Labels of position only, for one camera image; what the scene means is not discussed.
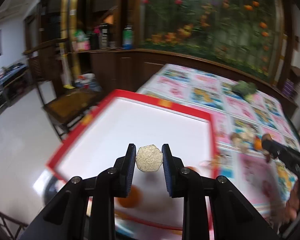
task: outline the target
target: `tiled floor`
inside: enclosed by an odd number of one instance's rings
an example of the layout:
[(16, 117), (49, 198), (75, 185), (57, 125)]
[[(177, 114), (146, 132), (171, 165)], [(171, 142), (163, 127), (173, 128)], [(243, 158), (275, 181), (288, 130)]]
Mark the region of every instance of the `tiled floor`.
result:
[[(45, 99), (54, 98), (50, 83), (41, 85)], [(43, 207), (35, 182), (60, 141), (33, 89), (0, 115), (0, 211), (30, 223)]]

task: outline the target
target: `pink label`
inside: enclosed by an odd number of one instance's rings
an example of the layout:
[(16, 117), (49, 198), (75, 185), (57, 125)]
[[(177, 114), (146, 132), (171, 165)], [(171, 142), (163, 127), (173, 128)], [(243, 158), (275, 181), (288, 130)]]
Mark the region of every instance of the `pink label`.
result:
[(271, 135), (271, 138), (274, 141), (277, 141), (277, 142), (279, 142), (281, 144), (285, 144), (283, 136), (280, 133), (278, 133), (277, 131), (269, 129), (267, 127), (261, 127), (261, 129), (262, 129), (263, 134), (269, 133)]
[(208, 76), (193, 75), (193, 85), (200, 88), (220, 93), (219, 80)]
[(167, 97), (181, 100), (186, 100), (189, 92), (188, 85), (162, 76), (159, 76), (159, 78), (151, 84), (151, 89)]
[(195, 106), (195, 105), (188, 105), (188, 106), (211, 114), (214, 136), (216, 141), (231, 144), (229, 122), (225, 114), (210, 110), (208, 108), (203, 108), (200, 106)]
[(264, 158), (239, 154), (241, 191), (253, 205), (270, 204), (279, 198), (273, 170)]
[(288, 134), (288, 135), (293, 135), (292, 132), (291, 132), (290, 126), (288, 125), (286, 120), (284, 120), (282, 117), (276, 116), (274, 114), (271, 114), (271, 117), (276, 122), (277, 129), (280, 132), (282, 132), (284, 134)]
[(226, 108), (228, 112), (249, 120), (257, 121), (249, 104), (238, 101), (234, 98), (225, 97), (225, 99), (227, 102)]
[(263, 110), (266, 110), (265, 105), (263, 103), (263, 97), (258, 93), (255, 93), (253, 95), (252, 105), (257, 107), (257, 108), (261, 108)]

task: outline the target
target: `patterned tablecloth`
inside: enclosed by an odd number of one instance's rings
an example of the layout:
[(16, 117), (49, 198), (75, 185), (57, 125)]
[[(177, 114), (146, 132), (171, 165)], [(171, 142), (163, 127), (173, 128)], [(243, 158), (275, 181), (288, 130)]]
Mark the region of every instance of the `patterned tablecloth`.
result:
[(221, 76), (167, 64), (138, 93), (212, 114), (219, 154), (216, 160), (200, 165), (217, 163), (220, 175), (228, 177), (265, 218), (272, 220), (270, 208), (284, 206), (296, 177), (280, 161), (267, 164), (253, 145), (246, 154), (241, 153), (231, 144), (230, 135), (253, 128), (258, 137), (270, 133), (274, 140), (299, 152), (300, 145), (277, 99), (257, 91), (249, 104), (231, 91), (234, 84)]

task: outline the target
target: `flower painting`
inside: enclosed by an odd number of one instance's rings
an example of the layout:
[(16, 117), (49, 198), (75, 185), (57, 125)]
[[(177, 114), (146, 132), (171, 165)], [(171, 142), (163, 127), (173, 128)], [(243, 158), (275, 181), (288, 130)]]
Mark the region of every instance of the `flower painting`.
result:
[(140, 47), (205, 58), (268, 80), (276, 0), (141, 0)]

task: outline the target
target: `screw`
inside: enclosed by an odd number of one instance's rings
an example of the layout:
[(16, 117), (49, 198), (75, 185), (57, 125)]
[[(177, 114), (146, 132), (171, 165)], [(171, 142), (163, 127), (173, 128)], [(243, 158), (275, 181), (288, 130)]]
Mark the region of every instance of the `screw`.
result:
[(108, 169), (108, 173), (109, 174), (115, 174), (117, 172), (117, 169), (116, 168), (109, 168)]
[(79, 176), (75, 176), (71, 179), (71, 182), (73, 184), (77, 184), (80, 180), (81, 180), (81, 178)]
[(226, 183), (226, 182), (227, 182), (227, 178), (226, 178), (225, 176), (219, 176), (219, 177), (218, 177), (218, 181), (219, 181), (220, 183)]
[(183, 168), (180, 169), (180, 172), (181, 172), (182, 174), (189, 174), (189, 173), (190, 173), (190, 169), (189, 169), (189, 168), (183, 167)]

